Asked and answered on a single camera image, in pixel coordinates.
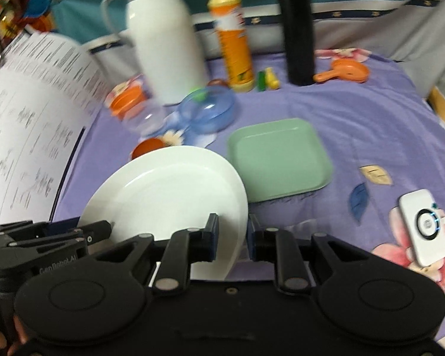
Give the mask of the green toy vegetable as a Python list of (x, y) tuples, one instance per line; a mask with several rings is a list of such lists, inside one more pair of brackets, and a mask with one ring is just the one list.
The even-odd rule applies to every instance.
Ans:
[(264, 70), (258, 72), (257, 89), (259, 92), (264, 92), (267, 89), (266, 72)]

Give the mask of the yellow orange bottle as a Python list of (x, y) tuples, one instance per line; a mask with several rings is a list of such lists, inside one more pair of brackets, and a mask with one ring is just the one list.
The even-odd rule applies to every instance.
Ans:
[(242, 0), (209, 0), (207, 7), (218, 36), (229, 86), (237, 93), (251, 91), (255, 77)]

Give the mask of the purple floral tablecloth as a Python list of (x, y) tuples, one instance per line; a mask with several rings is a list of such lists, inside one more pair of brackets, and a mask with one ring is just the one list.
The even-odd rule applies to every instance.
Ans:
[[(324, 188), (305, 195), (253, 203), (265, 227), (300, 238), (324, 231), (408, 265), (398, 198), (421, 188), (445, 214), (445, 130), (399, 66), (377, 55), (367, 60), (364, 84), (332, 80), (238, 97), (239, 114), (210, 145), (227, 152), (231, 131), (269, 121), (300, 118), (316, 129), (333, 164)], [(445, 290), (445, 262), (429, 273)], [(445, 336), (445, 320), (440, 336)]]

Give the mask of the brown toy mushroom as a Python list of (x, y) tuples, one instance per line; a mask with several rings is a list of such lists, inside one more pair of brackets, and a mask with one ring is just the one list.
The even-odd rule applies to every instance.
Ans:
[(217, 88), (227, 88), (227, 89), (230, 88), (227, 81), (225, 81), (223, 79), (212, 79), (207, 83), (206, 86), (207, 87), (217, 87)]

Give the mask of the white printed paper sheet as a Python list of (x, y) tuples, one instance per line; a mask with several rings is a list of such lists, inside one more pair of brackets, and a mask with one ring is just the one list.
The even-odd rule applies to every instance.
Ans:
[(109, 87), (78, 43), (21, 34), (0, 65), (0, 224), (47, 221)]

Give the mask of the white round plate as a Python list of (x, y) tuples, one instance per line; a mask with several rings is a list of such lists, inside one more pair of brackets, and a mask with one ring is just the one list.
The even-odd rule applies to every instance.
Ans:
[(204, 228), (218, 216), (214, 261), (191, 267), (197, 280), (224, 280), (239, 258), (246, 236), (248, 201), (242, 179), (232, 164), (213, 151), (195, 146), (165, 147), (146, 153), (118, 169), (92, 195), (79, 225), (106, 220), (109, 239), (99, 248), (140, 233), (156, 240), (175, 231)]

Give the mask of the orange toy frying pan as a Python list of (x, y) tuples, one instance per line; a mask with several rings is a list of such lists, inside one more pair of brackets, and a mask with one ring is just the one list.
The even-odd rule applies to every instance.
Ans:
[(317, 73), (313, 76), (313, 80), (318, 84), (331, 79), (364, 83), (369, 75), (370, 70), (363, 63), (355, 60), (334, 60), (330, 65), (330, 70)]

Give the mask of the orange toy pot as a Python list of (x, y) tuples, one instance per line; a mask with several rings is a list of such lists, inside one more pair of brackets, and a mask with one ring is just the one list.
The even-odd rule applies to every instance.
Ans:
[(123, 119), (128, 111), (146, 100), (147, 97), (141, 87), (134, 85), (115, 96), (109, 105), (109, 110), (113, 117)]

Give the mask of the blue translucent bowl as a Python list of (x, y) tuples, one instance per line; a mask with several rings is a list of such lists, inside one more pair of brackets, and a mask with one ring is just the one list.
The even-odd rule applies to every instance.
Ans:
[(197, 134), (215, 134), (231, 125), (236, 116), (236, 95), (229, 88), (205, 87), (206, 99), (192, 101), (189, 95), (179, 104), (182, 121)]

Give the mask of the small orange bowl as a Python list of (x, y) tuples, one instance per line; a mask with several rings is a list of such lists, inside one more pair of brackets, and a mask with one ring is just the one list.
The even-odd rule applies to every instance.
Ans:
[(152, 137), (140, 142), (132, 151), (130, 159), (134, 160), (146, 153), (165, 148), (165, 143), (159, 137)]

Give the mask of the black tall flask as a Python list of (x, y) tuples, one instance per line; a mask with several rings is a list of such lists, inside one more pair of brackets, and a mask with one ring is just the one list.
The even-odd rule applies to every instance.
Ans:
[(278, 0), (284, 36), (288, 81), (312, 85), (315, 75), (311, 0)]

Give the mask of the green square plate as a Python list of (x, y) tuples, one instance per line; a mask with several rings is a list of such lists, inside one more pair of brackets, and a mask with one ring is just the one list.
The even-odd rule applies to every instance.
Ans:
[(235, 130), (227, 141), (227, 157), (250, 203), (319, 190), (333, 176), (333, 164), (316, 130), (299, 118)]

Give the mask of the clear plastic bowl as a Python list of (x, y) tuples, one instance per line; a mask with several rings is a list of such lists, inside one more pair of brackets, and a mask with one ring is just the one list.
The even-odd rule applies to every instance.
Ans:
[(155, 100), (142, 101), (129, 109), (123, 116), (123, 125), (130, 131), (147, 136), (165, 125), (167, 112)]

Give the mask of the bright green toy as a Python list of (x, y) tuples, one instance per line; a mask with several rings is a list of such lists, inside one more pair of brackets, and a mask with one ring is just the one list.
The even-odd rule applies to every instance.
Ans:
[(206, 88), (199, 88), (199, 89), (196, 89), (195, 91), (193, 91), (189, 95), (189, 98), (192, 101), (202, 102), (202, 101), (204, 101), (206, 99), (206, 95), (207, 95)]

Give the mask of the white thermos jug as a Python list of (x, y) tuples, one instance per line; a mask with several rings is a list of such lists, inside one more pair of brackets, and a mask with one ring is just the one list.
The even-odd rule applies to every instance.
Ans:
[(107, 29), (136, 51), (152, 96), (162, 105), (180, 104), (209, 81), (201, 44), (183, 0), (128, 0), (127, 35), (117, 31), (108, 13), (114, 0), (102, 0)]

